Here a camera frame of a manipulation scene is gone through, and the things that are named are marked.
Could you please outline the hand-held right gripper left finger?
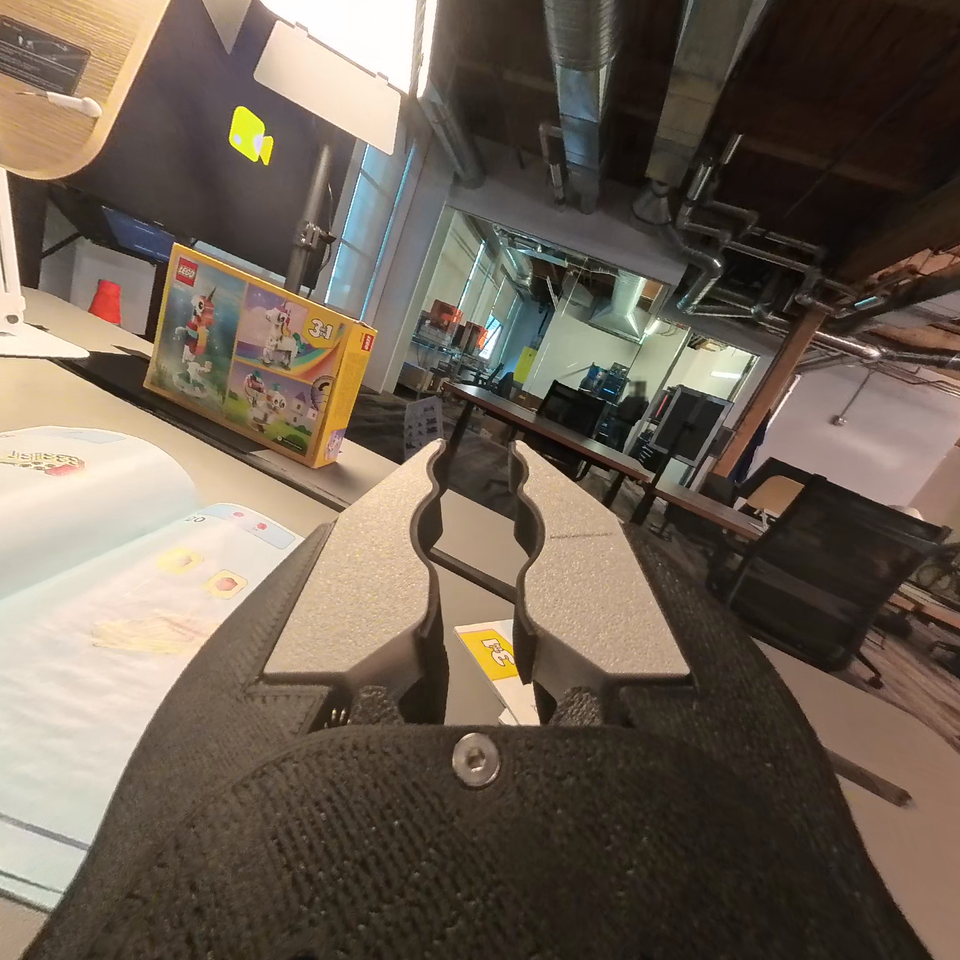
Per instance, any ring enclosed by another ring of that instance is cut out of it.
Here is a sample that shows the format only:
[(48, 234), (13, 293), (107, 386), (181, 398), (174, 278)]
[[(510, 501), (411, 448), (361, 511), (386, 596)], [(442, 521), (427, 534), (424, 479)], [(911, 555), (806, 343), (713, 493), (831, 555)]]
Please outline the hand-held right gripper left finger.
[(430, 441), (287, 562), (294, 574), (262, 677), (386, 690), (406, 721), (442, 721), (449, 695), (439, 576), (446, 443)]

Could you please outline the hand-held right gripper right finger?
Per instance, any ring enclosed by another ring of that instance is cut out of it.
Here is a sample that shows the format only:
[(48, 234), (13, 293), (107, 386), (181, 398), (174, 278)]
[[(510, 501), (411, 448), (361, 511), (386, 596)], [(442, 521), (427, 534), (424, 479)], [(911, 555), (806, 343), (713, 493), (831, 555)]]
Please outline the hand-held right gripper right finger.
[(525, 441), (509, 446), (509, 480), (525, 555), (513, 649), (536, 707), (579, 689), (617, 710), (624, 690), (688, 686), (688, 660), (615, 515)]

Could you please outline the open lego instruction booklet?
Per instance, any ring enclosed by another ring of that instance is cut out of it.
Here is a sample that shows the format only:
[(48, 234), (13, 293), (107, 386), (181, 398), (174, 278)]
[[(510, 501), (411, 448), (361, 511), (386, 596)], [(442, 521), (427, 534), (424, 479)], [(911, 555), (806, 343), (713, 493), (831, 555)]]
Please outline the open lego instruction booklet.
[(144, 439), (2, 432), (2, 897), (56, 907), (167, 692), (302, 541)]

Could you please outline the closed booklet with yellow corner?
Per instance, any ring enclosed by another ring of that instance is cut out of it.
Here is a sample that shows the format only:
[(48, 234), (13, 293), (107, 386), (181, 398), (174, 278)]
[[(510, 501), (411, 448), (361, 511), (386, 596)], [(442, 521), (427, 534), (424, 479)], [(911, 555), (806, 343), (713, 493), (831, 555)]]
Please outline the closed booklet with yellow corner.
[(495, 697), (497, 722), (504, 726), (539, 726), (534, 687), (520, 676), (514, 649), (513, 619), (456, 626), (454, 635), (470, 658), (473, 674)]

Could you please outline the short brown table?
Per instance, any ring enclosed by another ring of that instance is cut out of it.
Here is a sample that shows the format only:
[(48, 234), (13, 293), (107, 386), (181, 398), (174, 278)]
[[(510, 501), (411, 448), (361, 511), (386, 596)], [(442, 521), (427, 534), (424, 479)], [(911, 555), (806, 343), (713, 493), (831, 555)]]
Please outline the short brown table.
[(656, 482), (655, 496), (749, 542), (758, 540), (763, 534), (761, 525), (753, 522), (747, 514), (666, 479)]

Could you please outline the white sign with figures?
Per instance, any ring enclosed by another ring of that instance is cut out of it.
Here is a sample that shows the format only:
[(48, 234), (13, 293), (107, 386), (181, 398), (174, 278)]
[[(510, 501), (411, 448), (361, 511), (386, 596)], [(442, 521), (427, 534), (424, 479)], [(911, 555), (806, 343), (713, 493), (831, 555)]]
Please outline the white sign with figures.
[(415, 456), (437, 439), (444, 438), (442, 400), (438, 395), (406, 405), (403, 419), (403, 461)]

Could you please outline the black cabinet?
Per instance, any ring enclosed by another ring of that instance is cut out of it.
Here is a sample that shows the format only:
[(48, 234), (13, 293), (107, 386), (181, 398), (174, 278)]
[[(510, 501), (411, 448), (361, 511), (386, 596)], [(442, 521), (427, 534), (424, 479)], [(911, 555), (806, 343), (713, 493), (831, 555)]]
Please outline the black cabinet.
[(654, 430), (646, 444), (653, 452), (652, 473), (661, 477), (672, 461), (699, 469), (726, 419), (732, 402), (684, 385), (667, 388), (654, 408)]

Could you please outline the tan wooden chair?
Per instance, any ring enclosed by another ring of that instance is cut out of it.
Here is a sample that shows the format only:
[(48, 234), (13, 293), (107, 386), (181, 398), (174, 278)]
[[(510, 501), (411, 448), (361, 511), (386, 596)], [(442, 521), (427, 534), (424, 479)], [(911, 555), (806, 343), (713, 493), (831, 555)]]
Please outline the tan wooden chair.
[(770, 476), (744, 499), (739, 512), (761, 529), (766, 529), (786, 511), (805, 486), (805, 482), (785, 475)]

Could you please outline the black mesh office chair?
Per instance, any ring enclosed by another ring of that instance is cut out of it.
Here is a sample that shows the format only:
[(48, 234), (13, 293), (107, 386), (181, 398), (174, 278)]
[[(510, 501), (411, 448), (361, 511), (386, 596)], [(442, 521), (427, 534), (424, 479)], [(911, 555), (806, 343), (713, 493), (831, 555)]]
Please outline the black mesh office chair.
[(859, 661), (881, 690), (863, 644), (951, 533), (814, 475), (733, 567), (716, 569), (711, 587), (756, 638), (828, 674)]

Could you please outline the metal ceiling pipe run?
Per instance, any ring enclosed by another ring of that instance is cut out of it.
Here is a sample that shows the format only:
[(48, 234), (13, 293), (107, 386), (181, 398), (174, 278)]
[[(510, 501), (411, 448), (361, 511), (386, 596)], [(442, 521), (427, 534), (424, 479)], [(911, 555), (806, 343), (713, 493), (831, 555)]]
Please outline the metal ceiling pipe run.
[(958, 372), (958, 347), (907, 342), (882, 332), (898, 316), (921, 328), (945, 323), (930, 308), (958, 294), (958, 260), (922, 273), (906, 263), (859, 281), (839, 278), (828, 250), (764, 229), (759, 214), (714, 198), (719, 164), (705, 161), (692, 175), (676, 214), (663, 232), (683, 252), (694, 277), (676, 300), (688, 318), (735, 321), (786, 337), (803, 311), (820, 317), (801, 371), (831, 363), (912, 364)]

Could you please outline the dark blue screen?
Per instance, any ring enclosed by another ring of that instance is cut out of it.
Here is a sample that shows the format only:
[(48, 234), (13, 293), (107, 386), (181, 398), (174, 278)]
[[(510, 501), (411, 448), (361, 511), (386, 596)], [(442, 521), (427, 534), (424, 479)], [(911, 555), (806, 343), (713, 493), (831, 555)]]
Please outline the dark blue screen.
[(112, 246), (154, 264), (169, 262), (176, 238), (162, 226), (107, 205), (101, 204), (100, 211)]

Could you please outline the light panel on black stand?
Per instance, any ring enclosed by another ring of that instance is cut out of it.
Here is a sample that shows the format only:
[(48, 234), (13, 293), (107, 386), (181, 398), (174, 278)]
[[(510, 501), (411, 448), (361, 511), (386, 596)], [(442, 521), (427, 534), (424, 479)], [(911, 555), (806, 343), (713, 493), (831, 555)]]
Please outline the light panel on black stand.
[(274, 23), (253, 78), (384, 155), (394, 152), (401, 90), (311, 37), (304, 26)]

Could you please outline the wooden and white desk lamp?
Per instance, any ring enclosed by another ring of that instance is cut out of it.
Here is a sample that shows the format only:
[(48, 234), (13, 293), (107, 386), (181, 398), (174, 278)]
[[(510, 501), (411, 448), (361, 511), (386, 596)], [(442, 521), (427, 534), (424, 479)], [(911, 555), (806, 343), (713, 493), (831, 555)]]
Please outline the wooden and white desk lamp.
[(101, 153), (167, 1), (1, 3), (1, 354), (89, 352), (26, 321), (10, 176), (61, 180)]

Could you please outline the wooden support post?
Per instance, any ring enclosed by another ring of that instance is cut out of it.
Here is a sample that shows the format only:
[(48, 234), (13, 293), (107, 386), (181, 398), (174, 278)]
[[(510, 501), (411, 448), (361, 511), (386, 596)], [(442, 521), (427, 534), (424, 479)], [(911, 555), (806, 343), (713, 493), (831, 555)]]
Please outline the wooden support post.
[(772, 364), (750, 395), (723, 453), (714, 462), (712, 474), (728, 477), (735, 469), (775, 401), (791, 382), (795, 368), (826, 317), (824, 309), (811, 307), (785, 333)]

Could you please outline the round metal ventilation duct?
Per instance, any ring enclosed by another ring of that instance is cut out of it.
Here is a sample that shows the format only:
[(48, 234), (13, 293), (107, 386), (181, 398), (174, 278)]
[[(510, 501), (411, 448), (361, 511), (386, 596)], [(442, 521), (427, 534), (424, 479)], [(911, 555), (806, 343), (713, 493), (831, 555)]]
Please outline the round metal ventilation duct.
[(625, 14), (620, 1), (544, 1), (566, 170), (579, 210), (599, 199), (602, 128)]

